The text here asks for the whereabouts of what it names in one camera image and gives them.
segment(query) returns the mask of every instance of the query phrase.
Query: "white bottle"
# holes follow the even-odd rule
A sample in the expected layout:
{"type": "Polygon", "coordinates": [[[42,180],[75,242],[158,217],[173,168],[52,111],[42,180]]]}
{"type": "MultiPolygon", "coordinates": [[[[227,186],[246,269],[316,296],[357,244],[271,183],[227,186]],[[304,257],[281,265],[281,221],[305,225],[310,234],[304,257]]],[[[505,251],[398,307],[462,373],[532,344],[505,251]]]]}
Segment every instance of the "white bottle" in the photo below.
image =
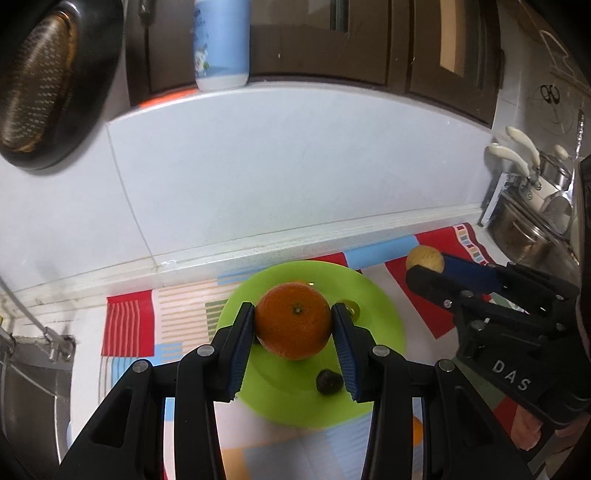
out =
{"type": "Polygon", "coordinates": [[[250,0],[195,0],[193,61],[202,92],[248,81],[250,14],[250,0]]]}

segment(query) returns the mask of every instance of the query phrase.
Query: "wall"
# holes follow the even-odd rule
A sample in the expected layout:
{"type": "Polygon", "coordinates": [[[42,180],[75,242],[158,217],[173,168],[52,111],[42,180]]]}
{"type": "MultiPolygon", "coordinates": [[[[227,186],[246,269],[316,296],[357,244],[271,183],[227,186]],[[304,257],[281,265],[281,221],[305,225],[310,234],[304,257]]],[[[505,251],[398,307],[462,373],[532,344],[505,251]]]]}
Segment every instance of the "wall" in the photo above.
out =
{"type": "Polygon", "coordinates": [[[0,162],[13,289],[237,238],[481,202],[490,132],[391,95],[255,85],[131,112],[65,167],[0,162]]]}
{"type": "MultiPolygon", "coordinates": [[[[509,13],[500,5],[499,20],[506,68],[504,88],[499,93],[493,125],[496,138],[529,159],[527,151],[513,143],[505,133],[505,127],[513,125],[528,134],[539,149],[553,153],[554,145],[560,144],[574,158],[577,114],[579,109],[582,109],[586,113],[589,125],[591,98],[585,98],[576,88],[551,74],[552,57],[540,38],[535,35],[536,29],[528,25],[526,32],[523,28],[523,25],[531,20],[522,14],[519,6],[509,13]],[[521,14],[519,22],[513,16],[515,14],[521,14]],[[542,99],[542,85],[558,87],[561,93],[559,105],[549,105],[542,99]]],[[[561,64],[560,49],[553,46],[553,53],[559,65],[568,70],[567,66],[561,64]]],[[[567,59],[567,62],[576,77],[584,81],[576,63],[572,59],[567,59]]],[[[591,135],[587,132],[583,140],[581,155],[585,157],[591,154],[591,135]]]]}

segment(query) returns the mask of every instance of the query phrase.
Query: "stainless steel sink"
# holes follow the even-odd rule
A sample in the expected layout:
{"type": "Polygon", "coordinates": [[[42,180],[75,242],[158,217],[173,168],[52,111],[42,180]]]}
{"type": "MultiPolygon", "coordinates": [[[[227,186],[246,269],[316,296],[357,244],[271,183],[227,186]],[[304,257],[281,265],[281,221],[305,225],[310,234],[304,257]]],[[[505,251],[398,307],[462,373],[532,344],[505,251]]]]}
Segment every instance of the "stainless steel sink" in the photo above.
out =
{"type": "Polygon", "coordinates": [[[1,351],[0,420],[21,464],[38,480],[53,477],[68,448],[74,357],[49,360],[47,342],[18,338],[1,351]]]}

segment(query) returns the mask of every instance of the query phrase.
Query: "pot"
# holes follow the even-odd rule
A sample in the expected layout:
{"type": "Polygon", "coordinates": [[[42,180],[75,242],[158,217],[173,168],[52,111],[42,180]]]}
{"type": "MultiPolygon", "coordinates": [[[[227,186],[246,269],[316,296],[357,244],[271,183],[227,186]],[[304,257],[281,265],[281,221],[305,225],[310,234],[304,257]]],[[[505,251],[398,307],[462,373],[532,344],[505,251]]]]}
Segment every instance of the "pot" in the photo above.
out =
{"type": "Polygon", "coordinates": [[[557,190],[568,190],[571,172],[555,156],[540,152],[540,175],[557,190]]]}
{"type": "Polygon", "coordinates": [[[517,202],[503,192],[490,230],[501,251],[515,263],[538,268],[551,245],[549,236],[521,210],[517,202]]]}
{"type": "Polygon", "coordinates": [[[121,0],[40,2],[49,10],[23,8],[0,48],[0,154],[26,170],[59,162],[93,128],[123,39],[121,0]]]}

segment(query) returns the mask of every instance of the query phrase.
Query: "blue label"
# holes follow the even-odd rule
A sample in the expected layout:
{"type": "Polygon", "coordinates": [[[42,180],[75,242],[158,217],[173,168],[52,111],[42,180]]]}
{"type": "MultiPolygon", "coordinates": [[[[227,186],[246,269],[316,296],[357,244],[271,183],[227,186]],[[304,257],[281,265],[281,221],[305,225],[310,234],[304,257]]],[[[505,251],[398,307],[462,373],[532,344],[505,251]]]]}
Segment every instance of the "blue label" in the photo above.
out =
{"type": "Polygon", "coordinates": [[[249,0],[195,2],[195,78],[248,73],[250,16],[249,0]]]}

